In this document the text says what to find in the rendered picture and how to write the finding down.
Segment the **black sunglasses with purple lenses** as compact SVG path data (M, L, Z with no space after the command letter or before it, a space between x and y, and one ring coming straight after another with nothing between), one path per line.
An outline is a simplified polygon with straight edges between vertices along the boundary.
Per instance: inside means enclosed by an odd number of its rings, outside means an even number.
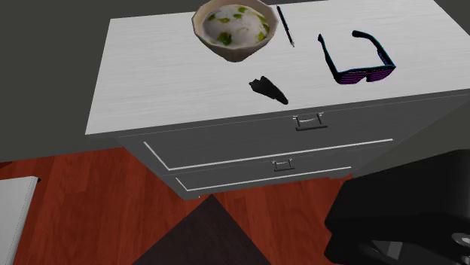
M321 34L319 34L317 40L322 45L322 50L324 52L327 66L330 72L332 73L334 80L338 84L340 85L357 84L362 79L365 79L368 83L381 81L387 78L396 69L395 63L391 60L391 58L389 57L388 53L385 51L381 43L373 35L370 35L366 32L353 30L352 36L355 38L368 39L377 49L377 55L379 56L383 64L379 66L373 66L373 67L347 69L345 71L339 72L327 50L324 38L322 37Z

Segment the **black pointed object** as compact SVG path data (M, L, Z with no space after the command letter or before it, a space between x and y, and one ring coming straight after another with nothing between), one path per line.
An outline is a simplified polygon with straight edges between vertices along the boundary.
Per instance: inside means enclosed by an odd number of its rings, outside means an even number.
M283 105L288 104L288 99L285 97L284 93L264 76L249 82L249 86L256 93L275 99Z

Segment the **black pen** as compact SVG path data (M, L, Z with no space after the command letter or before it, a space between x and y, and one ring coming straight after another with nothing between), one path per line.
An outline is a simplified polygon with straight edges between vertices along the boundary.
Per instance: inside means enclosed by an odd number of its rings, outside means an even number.
M295 42L294 42L294 40L293 40L293 38L292 38L292 36L291 36L290 29L289 29L288 24L287 24L287 22L286 22L286 20L285 20L285 17L284 17L284 15L283 15L283 12L282 12L281 7L280 7L279 5L276 5L276 10L277 10L277 12L278 12L279 18L281 19L282 25L283 25L283 27L284 27L284 30L285 30L285 33L286 33L286 35L287 35L287 38L288 38L288 40L289 40L290 45L291 45L292 47L295 47Z

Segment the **beige bowl with green leaves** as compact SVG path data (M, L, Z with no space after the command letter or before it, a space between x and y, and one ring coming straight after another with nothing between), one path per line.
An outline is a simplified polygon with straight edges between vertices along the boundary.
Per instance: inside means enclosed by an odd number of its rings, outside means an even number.
M261 0L210 0L192 16L194 34L229 62L241 62L267 45L278 23Z

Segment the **grey chest of drawers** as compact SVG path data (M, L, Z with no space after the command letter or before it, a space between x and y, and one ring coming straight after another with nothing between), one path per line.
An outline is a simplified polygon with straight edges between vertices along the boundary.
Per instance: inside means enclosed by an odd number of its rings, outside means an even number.
M214 54L192 13L113 19L86 134L113 138L185 200L351 174L470 100L470 34L435 0L280 5L283 25L242 62ZM385 79L340 85L339 72L382 65ZM288 104L252 90L268 78Z

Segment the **white furniture piece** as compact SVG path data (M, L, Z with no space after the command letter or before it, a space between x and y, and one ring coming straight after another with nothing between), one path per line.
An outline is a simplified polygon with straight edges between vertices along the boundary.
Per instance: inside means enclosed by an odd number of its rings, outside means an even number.
M37 183L35 176L0 180L0 265L13 265Z

